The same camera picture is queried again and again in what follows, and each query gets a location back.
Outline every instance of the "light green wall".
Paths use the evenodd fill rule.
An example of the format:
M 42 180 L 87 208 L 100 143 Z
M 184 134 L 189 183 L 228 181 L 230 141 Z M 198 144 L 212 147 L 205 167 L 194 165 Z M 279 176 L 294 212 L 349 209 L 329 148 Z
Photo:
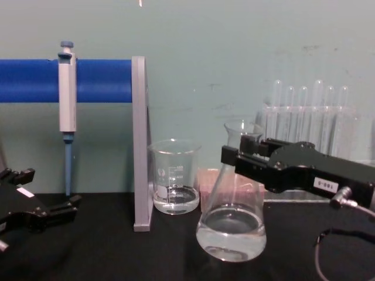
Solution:
M 143 4 L 141 8 L 138 0 L 3 0 L 0 57 L 55 59 L 63 39 L 72 40 L 78 57 L 85 59 L 145 56 L 153 139 L 200 141 L 201 167 L 220 166 L 224 121 L 254 118 L 273 80 L 296 87 L 311 86 L 318 78 L 335 86 L 346 84 L 362 114 L 352 158 L 374 158 L 373 1 Z M 15 169 L 37 169 L 30 185 L 34 192 L 63 191 L 57 113 L 57 105 L 0 105 L 7 161 Z M 103 122 L 104 115 L 110 126 Z M 128 105 L 79 106 L 75 191 L 132 188 L 130 132 Z

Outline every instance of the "water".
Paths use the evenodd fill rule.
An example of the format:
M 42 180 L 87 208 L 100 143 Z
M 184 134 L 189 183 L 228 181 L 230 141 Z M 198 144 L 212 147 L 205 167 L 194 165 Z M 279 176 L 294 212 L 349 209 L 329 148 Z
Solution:
M 199 204 L 199 193 L 192 187 L 162 187 L 154 193 L 154 206 L 160 212 L 170 215 L 185 214 L 193 211 Z
M 254 259 L 267 241 L 263 221 L 240 205 L 211 210 L 198 223 L 196 236 L 207 253 L 227 262 Z

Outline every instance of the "black tabletop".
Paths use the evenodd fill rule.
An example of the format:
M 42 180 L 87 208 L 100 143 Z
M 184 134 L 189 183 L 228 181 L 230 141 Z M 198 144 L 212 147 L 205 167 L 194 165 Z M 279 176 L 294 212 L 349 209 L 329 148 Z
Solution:
M 62 196 L 42 195 L 46 203 Z M 375 224 L 353 210 L 325 204 L 264 206 L 267 246 L 246 263 L 223 263 L 206 254 L 195 238 L 199 210 L 184 215 L 154 211 L 150 232 L 134 232 L 132 194 L 83 194 L 74 224 L 42 234 L 13 232 L 1 238 L 0 280 L 320 280 L 313 243 L 330 227 L 375 232 Z M 329 236 L 321 249 L 322 270 L 332 280 L 375 276 L 375 245 Z

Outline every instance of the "conical flask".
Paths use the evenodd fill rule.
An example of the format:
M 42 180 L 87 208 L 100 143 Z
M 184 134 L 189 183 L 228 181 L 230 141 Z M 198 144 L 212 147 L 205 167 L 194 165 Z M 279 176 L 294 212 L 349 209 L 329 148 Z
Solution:
M 238 148 L 241 135 L 260 139 L 262 127 L 246 121 L 225 124 L 228 145 Z M 227 262 L 244 262 L 257 257 L 265 248 L 263 195 L 256 181 L 235 174 L 223 165 L 207 207 L 196 230 L 199 245 L 210 255 Z

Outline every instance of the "label sticker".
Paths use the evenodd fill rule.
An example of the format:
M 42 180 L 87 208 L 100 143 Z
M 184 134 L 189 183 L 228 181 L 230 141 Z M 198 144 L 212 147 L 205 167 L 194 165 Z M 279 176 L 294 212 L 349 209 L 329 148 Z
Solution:
M 4 231 L 6 229 L 6 222 L 3 224 L 0 224 L 0 232 Z
M 17 191 L 21 192 L 23 195 L 26 195 L 29 198 L 34 197 L 34 194 L 32 194 L 29 190 L 24 189 L 23 187 L 20 187 L 19 189 L 17 189 Z
M 160 198 L 167 198 L 168 191 L 165 186 L 158 186 L 158 196 Z
M 317 189 L 325 190 L 328 192 L 336 193 L 339 189 L 339 184 L 333 181 L 324 180 L 319 177 L 316 177 L 314 180 L 314 187 Z

